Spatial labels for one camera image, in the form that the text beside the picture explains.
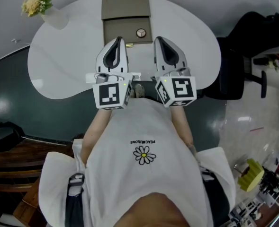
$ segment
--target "black strap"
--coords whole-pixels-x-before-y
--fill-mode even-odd
[[[229,220],[230,204],[216,175],[212,172],[208,174],[213,177],[213,180],[203,180],[203,183],[209,198],[214,227],[218,227]]]
[[[82,206],[82,185],[84,174],[76,173],[69,179],[65,201],[65,227],[84,227]]]

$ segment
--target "white t-shirt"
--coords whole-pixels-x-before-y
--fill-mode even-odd
[[[77,172],[85,175],[82,202],[86,227],[114,226],[139,198],[153,192],[163,193],[174,202],[191,227],[213,226],[198,163],[162,104],[130,99],[126,109],[113,111],[86,166],[80,159],[81,143],[74,141],[75,159],[55,152],[46,157],[39,205],[51,226],[64,227],[67,184]],[[223,170],[217,173],[220,183],[226,185],[224,191],[232,209],[234,179],[222,149],[213,150],[214,154],[219,157],[215,165]],[[203,161],[209,161],[207,151],[201,155]],[[203,167],[214,169],[214,164]]]

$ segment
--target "cable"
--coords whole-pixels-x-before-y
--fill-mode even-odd
[[[97,80],[97,77],[98,77],[99,74],[106,74],[106,73],[104,73],[104,72],[95,73],[95,74],[94,74],[95,80]],[[108,80],[107,80],[107,82],[115,82],[115,81],[111,81],[111,80],[110,80],[111,77],[115,77],[115,78],[116,78],[116,81],[119,81],[119,78],[122,78],[122,80],[125,80],[125,79],[124,79],[123,77],[121,77],[121,76],[109,75],[109,74],[106,74],[106,75],[108,75]]]

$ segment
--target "black chair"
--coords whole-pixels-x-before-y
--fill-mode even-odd
[[[261,97],[267,94],[267,75],[261,78],[244,72],[243,57],[251,58],[279,46],[279,14],[264,17],[256,12],[246,13],[226,38],[217,38],[221,50],[221,68],[215,82],[203,94],[223,100],[243,96],[244,80],[261,84]]]
[[[215,99],[237,100],[243,96],[244,79],[261,84],[261,97],[267,94],[267,75],[261,78],[244,72],[243,56],[229,48],[226,38],[217,38],[221,50],[221,67],[215,82],[203,90],[203,94]]]

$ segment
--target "white table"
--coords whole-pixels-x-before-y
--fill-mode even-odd
[[[218,76],[221,53],[212,31],[196,16],[167,0],[150,0],[153,39],[172,40],[186,55],[197,89],[211,85]],[[103,48],[101,0],[78,0],[62,9],[69,23],[56,30],[44,23],[35,34],[28,55],[34,87],[51,99],[71,97],[95,84],[95,61]],[[153,44],[127,49],[129,72],[150,80],[156,72]]]

